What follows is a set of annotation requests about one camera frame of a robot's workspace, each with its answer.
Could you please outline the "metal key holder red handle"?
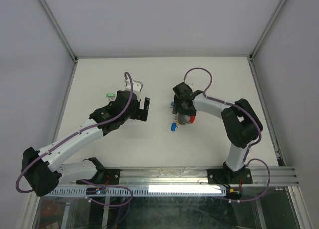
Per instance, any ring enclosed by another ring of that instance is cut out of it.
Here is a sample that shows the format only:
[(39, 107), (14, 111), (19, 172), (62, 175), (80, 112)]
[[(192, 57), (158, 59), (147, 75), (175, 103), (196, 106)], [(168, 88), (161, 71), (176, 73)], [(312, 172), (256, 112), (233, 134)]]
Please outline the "metal key holder red handle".
[(187, 115), (181, 115), (179, 113), (173, 113), (174, 120), (171, 124), (171, 131), (174, 132), (179, 126), (184, 126), (186, 124), (191, 124), (194, 122), (195, 117), (193, 116), (187, 116)]

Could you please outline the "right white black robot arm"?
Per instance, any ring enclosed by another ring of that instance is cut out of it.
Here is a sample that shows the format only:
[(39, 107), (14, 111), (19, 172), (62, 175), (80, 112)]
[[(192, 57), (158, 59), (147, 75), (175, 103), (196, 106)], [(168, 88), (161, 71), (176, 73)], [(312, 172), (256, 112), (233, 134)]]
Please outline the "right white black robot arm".
[(173, 88), (172, 112), (176, 124), (185, 125), (195, 121), (197, 112), (208, 113), (222, 120), (230, 151), (224, 162), (223, 178), (229, 183), (240, 178), (250, 147), (261, 140), (263, 126), (246, 99), (227, 102), (207, 96), (203, 91), (193, 91), (182, 82)]

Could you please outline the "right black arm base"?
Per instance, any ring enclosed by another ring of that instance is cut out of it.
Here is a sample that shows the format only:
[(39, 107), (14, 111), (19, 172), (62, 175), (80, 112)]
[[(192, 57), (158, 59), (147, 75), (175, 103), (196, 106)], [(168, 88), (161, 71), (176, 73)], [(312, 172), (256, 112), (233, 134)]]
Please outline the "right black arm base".
[(253, 183), (251, 171), (246, 167), (243, 167), (236, 172), (224, 168), (210, 168), (207, 169), (207, 179), (208, 183), (211, 185), (220, 184), (228, 186), (230, 184), (249, 185)]

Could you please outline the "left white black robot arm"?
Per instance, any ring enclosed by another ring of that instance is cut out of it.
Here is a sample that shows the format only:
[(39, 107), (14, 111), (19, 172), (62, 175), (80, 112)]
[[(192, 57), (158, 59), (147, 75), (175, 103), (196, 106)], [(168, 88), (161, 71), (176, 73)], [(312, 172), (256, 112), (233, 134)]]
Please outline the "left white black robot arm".
[(66, 163), (72, 155), (90, 143), (119, 129), (127, 120), (145, 122), (148, 117), (150, 99), (140, 99), (127, 90), (119, 90), (114, 101), (96, 109), (76, 130), (68, 136), (41, 149), (29, 147), (23, 153), (21, 172), (31, 186), (31, 191), (42, 197), (53, 191), (59, 184), (88, 180), (100, 183), (105, 168), (96, 158), (79, 163)]

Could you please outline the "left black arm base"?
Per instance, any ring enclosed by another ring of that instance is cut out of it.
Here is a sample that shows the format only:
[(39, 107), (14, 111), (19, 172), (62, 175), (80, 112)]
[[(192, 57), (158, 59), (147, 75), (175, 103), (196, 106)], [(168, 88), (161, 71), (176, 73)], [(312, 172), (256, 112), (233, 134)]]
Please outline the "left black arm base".
[(118, 185), (120, 180), (120, 169), (103, 168), (98, 169), (97, 173), (91, 179), (85, 179), (87, 184), (97, 185)]

